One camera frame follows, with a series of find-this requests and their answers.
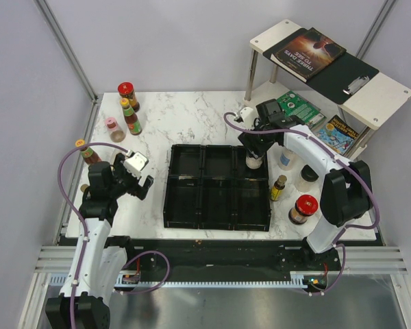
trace reflective metal surface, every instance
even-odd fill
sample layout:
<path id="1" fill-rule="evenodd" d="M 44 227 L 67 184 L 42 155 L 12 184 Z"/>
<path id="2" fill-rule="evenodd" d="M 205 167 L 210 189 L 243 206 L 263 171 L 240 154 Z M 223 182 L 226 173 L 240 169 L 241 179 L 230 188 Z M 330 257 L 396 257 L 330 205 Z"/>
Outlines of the reflective metal surface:
<path id="1" fill-rule="evenodd" d="M 50 295 L 59 291 L 49 289 Z M 406 328 L 389 276 L 345 276 L 324 297 L 285 289 L 173 288 L 116 294 L 110 309 L 111 329 Z M 38 329 L 45 328 L 50 326 L 44 315 Z"/>

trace black tray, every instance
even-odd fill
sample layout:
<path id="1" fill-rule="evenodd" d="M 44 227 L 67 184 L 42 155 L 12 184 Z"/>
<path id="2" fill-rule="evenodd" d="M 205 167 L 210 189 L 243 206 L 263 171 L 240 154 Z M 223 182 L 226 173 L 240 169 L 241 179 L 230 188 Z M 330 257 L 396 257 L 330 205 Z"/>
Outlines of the black tray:
<path id="1" fill-rule="evenodd" d="M 244 147 L 173 145 L 164 227 L 268 231 L 268 159 L 245 165 Z"/>

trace red lid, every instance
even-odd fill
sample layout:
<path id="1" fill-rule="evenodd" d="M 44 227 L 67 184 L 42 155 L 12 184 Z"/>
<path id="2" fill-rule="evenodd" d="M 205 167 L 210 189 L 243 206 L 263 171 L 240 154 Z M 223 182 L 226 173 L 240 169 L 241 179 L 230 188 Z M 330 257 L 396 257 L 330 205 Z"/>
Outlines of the red lid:
<path id="1" fill-rule="evenodd" d="M 295 205 L 300 212 L 307 216 L 313 215 L 318 210 L 317 200 L 308 194 L 299 197 L 297 202 L 295 202 Z"/>
<path id="2" fill-rule="evenodd" d="M 117 91 L 122 95 L 130 94 L 133 92 L 133 90 L 134 86 L 131 82 L 122 82 L 121 84 L 119 84 L 119 87 L 117 87 Z"/>

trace white wall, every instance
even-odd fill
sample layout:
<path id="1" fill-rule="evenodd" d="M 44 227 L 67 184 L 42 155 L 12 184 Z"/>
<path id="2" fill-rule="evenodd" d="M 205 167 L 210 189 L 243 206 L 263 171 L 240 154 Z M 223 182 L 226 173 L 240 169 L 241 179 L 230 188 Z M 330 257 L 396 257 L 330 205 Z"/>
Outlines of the white wall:
<path id="1" fill-rule="evenodd" d="M 383 0 L 49 0 L 98 93 L 244 90 L 249 41 L 288 18 L 355 53 Z M 257 81 L 272 64 L 259 59 Z M 302 86 L 281 73 L 291 88 Z"/>
<path id="2" fill-rule="evenodd" d="M 411 0 L 398 1 L 365 59 L 411 88 Z M 411 275 L 411 99 L 374 135 L 363 159 L 372 169 L 382 233 Z"/>
<path id="3" fill-rule="evenodd" d="M 56 169 L 89 110 L 34 2 L 0 0 L 0 328 L 16 327 L 40 246 L 51 242 Z"/>

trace book cover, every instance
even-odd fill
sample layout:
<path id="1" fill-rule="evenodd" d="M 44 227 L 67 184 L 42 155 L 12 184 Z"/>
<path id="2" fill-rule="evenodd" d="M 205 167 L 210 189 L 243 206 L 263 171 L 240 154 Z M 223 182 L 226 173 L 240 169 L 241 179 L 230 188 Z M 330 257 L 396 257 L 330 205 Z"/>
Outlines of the book cover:
<path id="1" fill-rule="evenodd" d="M 273 53 L 271 59 L 306 82 L 344 52 L 345 48 L 312 28 Z"/>
<path id="2" fill-rule="evenodd" d="M 286 116 L 297 115 L 309 129 L 316 128 L 321 124 L 326 117 L 320 113 L 320 110 L 312 103 L 304 99 L 302 96 L 288 91 L 277 99 Z"/>
<path id="3" fill-rule="evenodd" d="M 341 155 L 358 137 L 358 133 L 351 129 L 338 115 L 331 118 L 315 135 Z"/>

